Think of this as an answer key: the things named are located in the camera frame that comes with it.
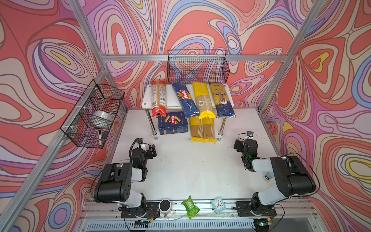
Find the dark blue yellow spaghetti bag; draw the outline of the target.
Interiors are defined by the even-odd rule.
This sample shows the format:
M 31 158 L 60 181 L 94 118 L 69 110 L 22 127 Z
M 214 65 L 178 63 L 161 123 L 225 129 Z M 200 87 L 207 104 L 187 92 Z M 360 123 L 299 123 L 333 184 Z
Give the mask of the dark blue yellow spaghetti bag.
M 210 84 L 211 94 L 217 111 L 218 118 L 234 118 L 236 117 L 226 88 L 221 83 Z

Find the blue Barilla rigatoni box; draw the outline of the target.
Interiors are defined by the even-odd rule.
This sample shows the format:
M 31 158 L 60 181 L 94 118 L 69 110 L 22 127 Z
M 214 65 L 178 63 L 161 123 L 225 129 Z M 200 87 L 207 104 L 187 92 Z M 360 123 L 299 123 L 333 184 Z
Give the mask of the blue Barilla rigatoni box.
M 183 112 L 170 112 L 158 118 L 158 129 L 161 135 L 188 132 L 188 120 Z

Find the long yellow Pastatime bag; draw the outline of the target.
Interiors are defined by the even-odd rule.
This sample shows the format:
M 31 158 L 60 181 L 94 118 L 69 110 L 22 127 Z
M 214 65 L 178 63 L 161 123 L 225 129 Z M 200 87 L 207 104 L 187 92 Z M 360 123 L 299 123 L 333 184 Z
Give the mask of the long yellow Pastatime bag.
M 203 142 L 215 144 L 214 119 L 203 118 Z

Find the short yellow Pastatime bag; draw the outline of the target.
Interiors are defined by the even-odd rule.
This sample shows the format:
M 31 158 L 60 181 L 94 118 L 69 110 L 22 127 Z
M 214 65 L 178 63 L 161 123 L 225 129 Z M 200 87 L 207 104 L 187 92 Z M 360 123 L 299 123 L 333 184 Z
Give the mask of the short yellow Pastatime bag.
M 199 117 L 192 117 L 189 119 L 191 130 L 191 142 L 204 142 L 203 127 Z

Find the yellow barcode spaghetti bag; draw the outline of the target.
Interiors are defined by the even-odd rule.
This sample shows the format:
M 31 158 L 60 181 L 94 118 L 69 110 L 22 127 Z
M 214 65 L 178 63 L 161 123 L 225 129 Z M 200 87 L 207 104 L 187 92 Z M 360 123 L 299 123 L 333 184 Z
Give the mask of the yellow barcode spaghetti bag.
M 194 82 L 192 83 L 195 94 L 195 104 L 199 109 L 199 119 L 210 118 L 215 119 L 216 116 L 213 111 L 213 106 L 210 94 L 206 83 Z

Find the red spaghetti bag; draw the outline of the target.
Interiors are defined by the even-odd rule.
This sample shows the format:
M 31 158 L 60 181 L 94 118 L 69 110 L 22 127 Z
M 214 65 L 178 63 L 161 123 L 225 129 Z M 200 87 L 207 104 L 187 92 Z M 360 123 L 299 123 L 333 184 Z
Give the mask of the red spaghetti bag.
M 166 110 L 166 82 L 163 80 L 151 82 L 151 117 L 165 117 Z

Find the blue Barilla spaghetti box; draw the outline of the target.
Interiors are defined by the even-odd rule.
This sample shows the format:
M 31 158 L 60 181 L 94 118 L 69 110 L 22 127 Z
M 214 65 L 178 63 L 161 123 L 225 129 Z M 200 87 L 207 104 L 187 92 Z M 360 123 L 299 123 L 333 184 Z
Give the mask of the blue Barilla spaghetti box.
M 195 102 L 193 101 L 185 83 L 182 81 L 178 81 L 174 82 L 172 86 L 176 95 L 178 96 L 185 117 L 188 119 L 198 117 L 200 115 L 200 111 L 197 108 Z

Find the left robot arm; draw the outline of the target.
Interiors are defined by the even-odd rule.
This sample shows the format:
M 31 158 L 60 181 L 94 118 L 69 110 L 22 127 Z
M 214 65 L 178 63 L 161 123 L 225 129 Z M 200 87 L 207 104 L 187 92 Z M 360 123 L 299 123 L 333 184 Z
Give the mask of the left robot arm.
M 147 209 L 146 198 L 144 194 L 131 189 L 131 185 L 146 180 L 147 163 L 157 156 L 155 145 L 136 138 L 129 148 L 128 156 L 129 161 L 126 163 L 111 163 L 103 168 L 94 189 L 94 200 L 144 211 Z

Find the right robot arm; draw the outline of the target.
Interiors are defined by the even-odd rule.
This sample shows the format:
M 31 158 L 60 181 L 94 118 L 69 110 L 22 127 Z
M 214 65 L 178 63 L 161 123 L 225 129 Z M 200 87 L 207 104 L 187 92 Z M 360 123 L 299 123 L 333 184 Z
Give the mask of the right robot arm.
M 233 148 L 241 153 L 244 169 L 265 174 L 264 180 L 274 183 L 265 190 L 255 192 L 248 202 L 237 202 L 240 217 L 270 215 L 275 205 L 291 197 L 310 195 L 319 190 L 319 185 L 303 165 L 298 156 L 258 157 L 258 142 L 251 137 L 251 131 L 237 135 Z

